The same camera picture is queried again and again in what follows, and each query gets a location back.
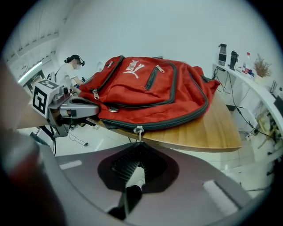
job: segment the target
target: leaping cat logo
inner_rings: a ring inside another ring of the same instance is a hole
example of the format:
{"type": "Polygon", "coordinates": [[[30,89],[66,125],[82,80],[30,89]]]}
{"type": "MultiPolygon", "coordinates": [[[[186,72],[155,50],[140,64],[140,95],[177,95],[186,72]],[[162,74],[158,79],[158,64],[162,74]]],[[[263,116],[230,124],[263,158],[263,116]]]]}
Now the leaping cat logo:
{"type": "Polygon", "coordinates": [[[129,74],[133,74],[134,76],[136,76],[136,78],[138,79],[138,75],[135,73],[138,69],[143,68],[144,65],[143,64],[139,64],[132,72],[128,71],[128,72],[123,72],[123,74],[129,73],[129,74]]]}

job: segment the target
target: floor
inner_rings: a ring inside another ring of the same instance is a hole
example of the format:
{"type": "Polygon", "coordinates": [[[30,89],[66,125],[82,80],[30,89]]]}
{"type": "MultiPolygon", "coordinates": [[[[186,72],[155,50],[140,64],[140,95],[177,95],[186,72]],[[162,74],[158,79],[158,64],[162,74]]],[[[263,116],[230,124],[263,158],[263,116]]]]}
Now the floor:
{"type": "MultiPolygon", "coordinates": [[[[234,152],[206,153],[175,150],[207,161],[241,184],[251,197],[255,197],[264,191],[272,182],[273,174],[267,176],[267,172],[271,171],[273,163],[256,164],[255,167],[251,167],[250,169],[245,169],[245,166],[250,166],[266,159],[268,150],[270,150],[270,144],[266,142],[260,150],[257,150],[256,147],[259,146],[259,141],[262,138],[258,139],[256,137],[256,139],[247,141],[243,134],[241,134],[241,138],[242,148],[234,152]]],[[[130,142],[128,137],[105,128],[96,128],[89,125],[85,125],[83,128],[78,126],[73,131],[70,131],[69,136],[57,138],[56,141],[56,156],[100,151],[130,142]]]]}

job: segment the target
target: wooden tabletop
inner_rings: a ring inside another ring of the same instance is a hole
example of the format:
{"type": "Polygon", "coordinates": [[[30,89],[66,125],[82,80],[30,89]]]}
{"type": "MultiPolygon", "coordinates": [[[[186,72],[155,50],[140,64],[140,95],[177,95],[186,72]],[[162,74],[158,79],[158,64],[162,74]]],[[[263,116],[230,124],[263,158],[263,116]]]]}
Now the wooden tabletop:
{"type": "MultiPolygon", "coordinates": [[[[105,127],[102,121],[95,123],[105,127]]],[[[121,129],[112,131],[138,139],[133,132],[121,129]]],[[[217,93],[203,117],[173,128],[144,132],[141,140],[149,144],[201,152],[229,152],[241,147],[240,135],[231,113],[217,93]]]]}

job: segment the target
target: red backpack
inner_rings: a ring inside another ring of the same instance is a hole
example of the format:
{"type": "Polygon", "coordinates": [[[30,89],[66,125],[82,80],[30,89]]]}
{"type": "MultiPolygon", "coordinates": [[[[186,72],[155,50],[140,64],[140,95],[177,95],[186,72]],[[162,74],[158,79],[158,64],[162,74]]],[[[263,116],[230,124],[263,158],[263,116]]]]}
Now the red backpack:
{"type": "Polygon", "coordinates": [[[99,104],[108,129],[140,133],[202,116],[218,85],[183,62],[117,56],[80,86],[79,96],[99,104]]]}

